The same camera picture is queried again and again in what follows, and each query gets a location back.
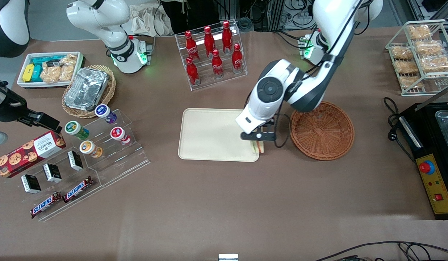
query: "brown wicker basket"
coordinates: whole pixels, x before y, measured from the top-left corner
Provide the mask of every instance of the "brown wicker basket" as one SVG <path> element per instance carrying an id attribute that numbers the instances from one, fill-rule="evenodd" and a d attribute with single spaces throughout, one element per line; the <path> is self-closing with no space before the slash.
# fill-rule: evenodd
<path id="1" fill-rule="evenodd" d="M 108 76 L 109 76 L 108 85 L 106 86 L 105 91 L 103 91 L 103 94 L 102 94 L 100 102 L 99 102 L 100 104 L 108 104 L 108 102 L 114 96 L 114 91 L 116 89 L 116 79 L 114 78 L 113 71 L 111 71 L 111 69 L 106 66 L 100 66 L 100 65 L 88 66 L 87 68 L 104 71 L 108 74 Z M 82 119 L 89 119 L 89 118 L 95 117 L 95 111 L 83 111 L 81 109 L 73 109 L 73 108 L 66 106 L 66 104 L 64 103 L 64 96 L 71 89 L 72 85 L 73 85 L 73 82 L 71 82 L 68 85 L 68 87 L 64 91 L 63 99 L 61 100 L 61 103 L 63 104 L 64 111 L 66 111 L 68 114 L 70 114 L 72 116 L 76 116 L 76 117 L 82 118 Z"/>
<path id="2" fill-rule="evenodd" d="M 353 146 L 354 126 L 347 114 L 329 102 L 307 113 L 293 112 L 290 136 L 293 143 L 309 157 L 334 160 Z"/>

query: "tabletop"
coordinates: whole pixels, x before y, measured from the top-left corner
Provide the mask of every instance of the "tabletop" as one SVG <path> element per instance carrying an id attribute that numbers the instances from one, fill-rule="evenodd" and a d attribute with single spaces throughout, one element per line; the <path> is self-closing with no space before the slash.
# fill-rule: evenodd
<path id="1" fill-rule="evenodd" d="M 113 65 L 99 40 L 32 40 L 26 53 L 80 51 L 87 66 L 111 67 L 117 87 L 109 105 L 133 121 L 151 163 L 46 222 L 30 220 L 24 192 L 0 177 L 0 260 L 207 261 L 221 253 L 238 253 L 243 261 L 315 260 L 382 240 L 448 248 L 448 221 L 434 220 L 415 165 L 386 137 L 390 112 L 383 97 L 401 111 L 426 99 L 399 95 L 384 50 L 398 29 L 370 28 L 355 36 L 330 82 L 324 100 L 349 115 L 356 138 L 344 157 L 328 162 L 305 156 L 291 141 L 282 149 L 266 142 L 253 163 L 177 155 L 185 109 L 242 109 L 270 61 L 285 58 L 309 68 L 273 33 L 242 35 L 248 76 L 202 91 L 190 91 L 173 37 L 157 39 L 151 65 L 131 75 Z M 61 106 L 64 89 L 14 84 L 13 90 L 29 108 L 62 124 L 75 119 Z M 15 122 L 0 123 L 1 130 L 9 141 L 0 145 L 0 156 L 45 131 Z M 287 134 L 281 121 L 280 136 Z M 398 259 L 399 251 L 384 245 L 353 254 Z"/>

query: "walkers cookie box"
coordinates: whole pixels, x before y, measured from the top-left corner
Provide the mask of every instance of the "walkers cookie box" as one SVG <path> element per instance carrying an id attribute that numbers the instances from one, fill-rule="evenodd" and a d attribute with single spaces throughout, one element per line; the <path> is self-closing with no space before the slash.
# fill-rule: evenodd
<path id="1" fill-rule="evenodd" d="M 0 157 L 0 176 L 13 177 L 66 147 L 63 137 L 49 131 Z"/>

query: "red bottle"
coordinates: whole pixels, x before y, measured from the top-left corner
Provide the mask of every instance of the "red bottle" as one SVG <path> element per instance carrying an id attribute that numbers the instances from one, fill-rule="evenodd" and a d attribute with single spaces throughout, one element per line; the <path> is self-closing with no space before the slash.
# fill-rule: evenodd
<path id="1" fill-rule="evenodd" d="M 194 61 L 199 61 L 200 56 L 198 54 L 198 48 L 196 47 L 196 42 L 192 38 L 192 33 L 190 31 L 185 31 L 185 38 L 187 39 L 185 46 L 187 47 L 189 56 L 193 58 Z"/>
<path id="2" fill-rule="evenodd" d="M 240 45 L 236 43 L 234 45 L 234 54 L 232 54 L 232 64 L 234 65 L 233 71 L 235 74 L 242 73 L 243 71 L 242 62 L 243 62 L 242 51 L 240 50 Z"/>
<path id="3" fill-rule="evenodd" d="M 190 83 L 193 86 L 198 86 L 201 81 L 198 76 L 198 69 L 196 69 L 196 65 L 193 64 L 193 59 L 187 57 L 185 61 L 187 62 L 187 74 L 189 75 Z"/>
<path id="4" fill-rule="evenodd" d="M 213 51 L 216 49 L 216 43 L 214 42 L 214 37 L 211 34 L 211 28 L 209 26 L 204 28 L 204 46 L 206 47 L 206 55 L 211 60 L 213 58 Z"/>
<path id="5" fill-rule="evenodd" d="M 222 60 L 219 57 L 219 51 L 217 49 L 213 51 L 213 61 L 211 64 L 213 65 L 214 78 L 222 79 L 224 77 L 224 70 L 222 69 Z"/>
<path id="6" fill-rule="evenodd" d="M 229 21 L 224 21 L 224 31 L 222 32 L 222 44 L 225 54 L 232 52 L 232 32 L 230 31 Z"/>

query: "metal wire shelf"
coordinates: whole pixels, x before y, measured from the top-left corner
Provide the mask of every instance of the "metal wire shelf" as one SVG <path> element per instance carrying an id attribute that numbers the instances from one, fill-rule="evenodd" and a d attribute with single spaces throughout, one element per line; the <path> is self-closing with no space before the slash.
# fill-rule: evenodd
<path id="1" fill-rule="evenodd" d="M 419 69 L 419 71 L 415 74 L 401 74 L 396 72 L 396 77 L 400 79 L 403 76 L 416 76 L 419 79 L 411 84 L 410 86 L 403 86 L 399 83 L 401 87 L 401 96 L 422 96 L 422 95 L 435 95 L 440 91 L 446 89 L 448 87 L 448 71 L 445 72 L 427 72 L 422 68 L 420 61 L 424 58 L 431 58 L 431 55 L 421 55 L 416 52 L 415 43 L 417 41 L 431 41 L 433 40 L 433 36 L 441 30 L 443 35 L 446 38 L 448 43 L 448 35 L 446 30 L 444 29 L 445 20 L 429 20 L 429 21 L 409 21 L 405 23 L 402 28 L 394 35 L 394 37 L 389 41 L 389 43 L 385 46 L 388 50 L 393 66 L 395 67 L 396 61 L 414 61 Z M 407 27 L 408 25 L 428 25 L 428 28 L 431 32 L 431 35 L 427 38 L 420 38 L 417 40 L 412 39 L 409 34 Z M 406 37 L 407 42 L 402 43 L 404 38 L 402 38 L 402 32 Z M 412 51 L 413 58 L 409 60 L 397 60 L 393 57 L 392 48 L 394 46 L 404 46 L 409 48 Z"/>

